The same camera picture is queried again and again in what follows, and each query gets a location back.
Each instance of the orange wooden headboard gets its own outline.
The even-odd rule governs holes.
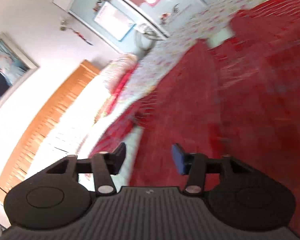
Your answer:
[[[0,175],[0,202],[14,186],[25,179],[40,143],[59,122],[83,88],[100,70],[87,60],[67,78],[32,120],[14,148]]]

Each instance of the circular cover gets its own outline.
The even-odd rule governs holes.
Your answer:
[[[295,211],[293,194],[258,174],[235,174],[209,192],[208,203],[224,223],[253,231],[287,226]]]
[[[51,229],[81,217],[90,206],[89,191],[63,174],[43,174],[15,186],[4,200],[11,222],[30,229]]]

